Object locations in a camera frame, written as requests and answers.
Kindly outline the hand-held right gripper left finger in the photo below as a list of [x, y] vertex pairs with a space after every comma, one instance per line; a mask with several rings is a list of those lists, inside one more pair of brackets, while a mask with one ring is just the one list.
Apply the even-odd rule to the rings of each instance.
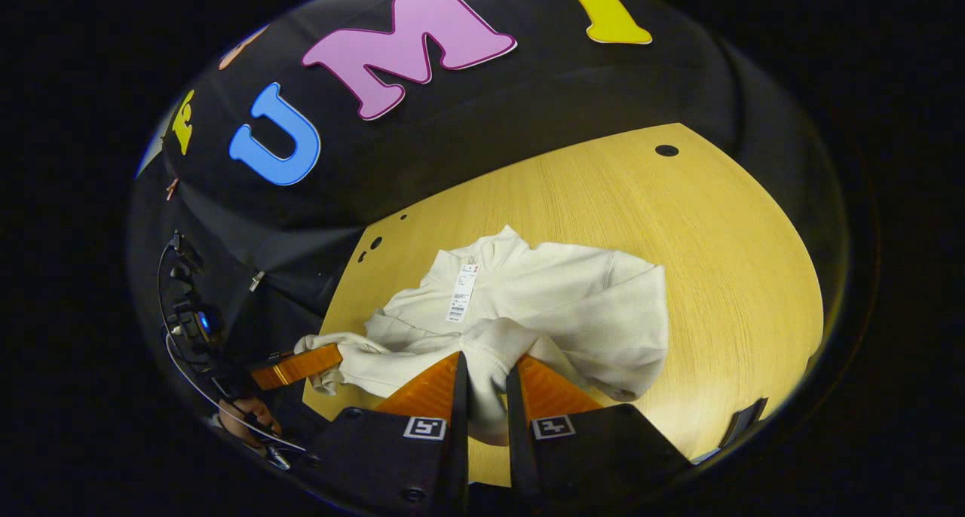
[[468, 373], [451, 353], [373, 409], [348, 407], [301, 458], [304, 489], [353, 514], [463, 514]]

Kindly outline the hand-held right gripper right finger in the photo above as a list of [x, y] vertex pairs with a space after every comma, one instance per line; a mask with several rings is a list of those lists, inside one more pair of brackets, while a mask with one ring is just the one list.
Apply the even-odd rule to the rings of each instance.
[[533, 356], [506, 389], [511, 487], [530, 512], [627, 512], [690, 471], [634, 405], [603, 406]]

